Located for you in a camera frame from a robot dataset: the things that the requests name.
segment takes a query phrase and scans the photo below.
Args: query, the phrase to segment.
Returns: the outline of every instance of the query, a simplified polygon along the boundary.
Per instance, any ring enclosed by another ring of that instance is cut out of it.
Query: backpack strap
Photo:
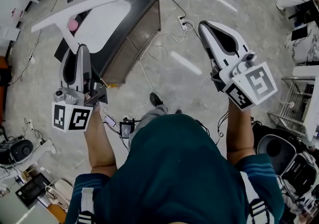
[[[240,172],[246,189],[246,197],[249,203],[249,215],[247,224],[274,224],[274,216],[268,210],[265,202],[261,200],[251,185],[248,175]]]
[[[81,212],[76,224],[94,224],[93,188],[82,189]]]

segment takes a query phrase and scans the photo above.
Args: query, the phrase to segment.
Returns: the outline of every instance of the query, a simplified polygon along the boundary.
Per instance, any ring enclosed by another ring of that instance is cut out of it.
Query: electrical outlet
[[[35,58],[34,58],[34,56],[33,56],[33,55],[30,55],[29,58],[30,58],[31,64],[34,65],[34,64],[35,64]]]
[[[29,119],[29,123],[30,123],[30,129],[31,129],[32,131],[34,131],[34,128],[33,128],[33,121],[32,121],[31,119]]]
[[[177,16],[177,18],[178,18],[178,21],[179,21],[179,24],[180,24],[182,30],[183,30],[183,31],[186,31],[186,30],[187,30],[187,26],[186,26],[186,25],[183,25],[183,23],[185,23],[185,21],[182,19],[183,16]]]

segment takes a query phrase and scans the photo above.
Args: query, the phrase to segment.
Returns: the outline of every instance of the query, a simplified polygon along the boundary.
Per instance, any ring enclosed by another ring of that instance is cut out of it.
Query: dark green shirt
[[[249,205],[239,170],[248,174],[278,223],[284,203],[266,155],[246,157],[234,167],[194,119],[161,116],[136,134],[112,178],[77,177],[66,223],[75,223],[81,190],[91,187],[100,223],[245,224]]]

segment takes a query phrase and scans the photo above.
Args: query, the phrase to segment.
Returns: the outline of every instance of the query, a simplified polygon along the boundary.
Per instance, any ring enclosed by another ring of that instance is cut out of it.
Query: charger
[[[129,139],[130,133],[134,131],[134,122],[120,122],[120,136],[125,139]]]

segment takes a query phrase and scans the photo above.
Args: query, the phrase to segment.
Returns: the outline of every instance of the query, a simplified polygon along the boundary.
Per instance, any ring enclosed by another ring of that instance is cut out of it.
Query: black table
[[[125,82],[125,77],[135,61],[161,27],[159,0],[125,1],[131,4],[129,13],[104,47],[99,52],[91,54],[92,77],[102,80],[105,84]],[[76,20],[79,24],[89,12],[77,15]],[[63,39],[54,56],[62,61],[68,49],[69,46]]]

